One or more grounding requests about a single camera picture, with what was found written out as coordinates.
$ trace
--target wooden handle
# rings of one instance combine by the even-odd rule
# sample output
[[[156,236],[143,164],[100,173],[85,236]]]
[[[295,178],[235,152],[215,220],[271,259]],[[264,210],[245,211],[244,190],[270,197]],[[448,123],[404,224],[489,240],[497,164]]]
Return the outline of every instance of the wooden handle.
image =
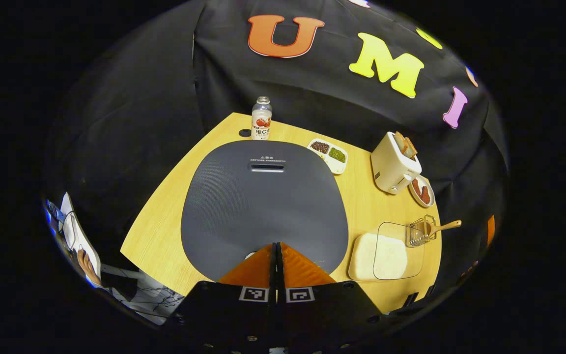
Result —
[[[454,229],[454,228],[460,227],[460,226],[462,226],[462,220],[456,220],[456,221],[450,222],[449,224],[436,227],[436,231]]]

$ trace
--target wooden spoon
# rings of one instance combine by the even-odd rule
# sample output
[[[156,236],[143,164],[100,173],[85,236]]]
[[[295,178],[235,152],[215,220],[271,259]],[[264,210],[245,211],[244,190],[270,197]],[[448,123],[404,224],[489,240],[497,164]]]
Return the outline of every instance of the wooden spoon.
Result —
[[[416,229],[423,230],[427,237],[437,233],[438,231],[447,230],[447,229],[454,229],[456,227],[462,226],[462,220],[456,220],[445,224],[443,226],[434,226],[429,222],[422,221],[417,226]]]

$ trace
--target bottle label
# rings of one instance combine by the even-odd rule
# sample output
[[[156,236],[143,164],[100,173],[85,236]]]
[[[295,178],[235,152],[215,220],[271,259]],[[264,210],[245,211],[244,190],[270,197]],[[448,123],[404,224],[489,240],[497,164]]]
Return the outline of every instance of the bottle label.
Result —
[[[270,121],[272,112],[269,110],[254,110],[252,112],[251,136],[253,140],[267,140],[270,137]]]

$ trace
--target toaster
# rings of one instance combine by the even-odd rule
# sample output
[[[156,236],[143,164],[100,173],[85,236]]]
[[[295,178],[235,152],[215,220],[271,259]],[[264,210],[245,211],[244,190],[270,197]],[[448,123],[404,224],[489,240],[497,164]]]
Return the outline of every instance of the toaster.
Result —
[[[390,194],[398,194],[407,188],[423,170],[417,156],[412,160],[401,154],[393,132],[387,132],[381,139],[370,154],[370,160],[375,184]]]

